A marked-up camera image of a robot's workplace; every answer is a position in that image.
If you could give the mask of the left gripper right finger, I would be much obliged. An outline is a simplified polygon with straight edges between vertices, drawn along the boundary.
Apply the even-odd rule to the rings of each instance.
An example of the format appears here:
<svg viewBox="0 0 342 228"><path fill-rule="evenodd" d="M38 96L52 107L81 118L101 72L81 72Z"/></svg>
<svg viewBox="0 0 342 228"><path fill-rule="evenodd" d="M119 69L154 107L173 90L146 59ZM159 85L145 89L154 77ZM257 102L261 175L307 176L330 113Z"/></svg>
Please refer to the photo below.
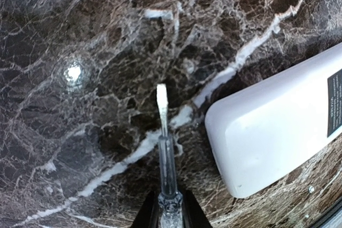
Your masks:
<svg viewBox="0 0 342 228"><path fill-rule="evenodd" d="M182 215L185 228L212 228L191 190L182 191Z"/></svg>

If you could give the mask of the white remote control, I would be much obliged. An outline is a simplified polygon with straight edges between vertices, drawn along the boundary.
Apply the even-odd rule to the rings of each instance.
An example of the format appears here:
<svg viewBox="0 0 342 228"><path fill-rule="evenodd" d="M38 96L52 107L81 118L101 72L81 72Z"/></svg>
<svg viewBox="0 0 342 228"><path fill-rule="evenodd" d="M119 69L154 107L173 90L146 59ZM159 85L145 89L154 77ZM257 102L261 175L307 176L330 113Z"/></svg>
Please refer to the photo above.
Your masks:
<svg viewBox="0 0 342 228"><path fill-rule="evenodd" d="M341 134L341 45L216 101L205 128L232 197L281 179Z"/></svg>

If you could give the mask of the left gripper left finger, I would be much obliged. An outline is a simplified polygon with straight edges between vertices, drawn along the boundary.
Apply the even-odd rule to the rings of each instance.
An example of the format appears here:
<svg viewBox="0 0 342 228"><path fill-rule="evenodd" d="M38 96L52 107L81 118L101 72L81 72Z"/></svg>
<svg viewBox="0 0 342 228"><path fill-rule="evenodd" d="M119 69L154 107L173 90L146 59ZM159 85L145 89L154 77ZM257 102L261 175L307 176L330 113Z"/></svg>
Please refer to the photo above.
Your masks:
<svg viewBox="0 0 342 228"><path fill-rule="evenodd" d="M140 207L131 228L157 228L158 215L158 195L155 191L150 191Z"/></svg>

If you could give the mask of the clear handle screwdriver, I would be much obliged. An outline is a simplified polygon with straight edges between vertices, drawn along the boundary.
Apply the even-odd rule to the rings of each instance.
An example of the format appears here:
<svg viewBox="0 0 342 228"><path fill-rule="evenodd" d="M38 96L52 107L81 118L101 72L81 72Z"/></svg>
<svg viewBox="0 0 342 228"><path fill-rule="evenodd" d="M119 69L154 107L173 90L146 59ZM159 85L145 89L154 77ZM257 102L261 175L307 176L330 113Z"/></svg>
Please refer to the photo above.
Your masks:
<svg viewBox="0 0 342 228"><path fill-rule="evenodd" d="M168 97L165 84L157 85L157 106L161 121L161 135L158 141L160 164L159 206L162 214L161 227L183 227L183 195L177 188L173 138L168 133Z"/></svg>

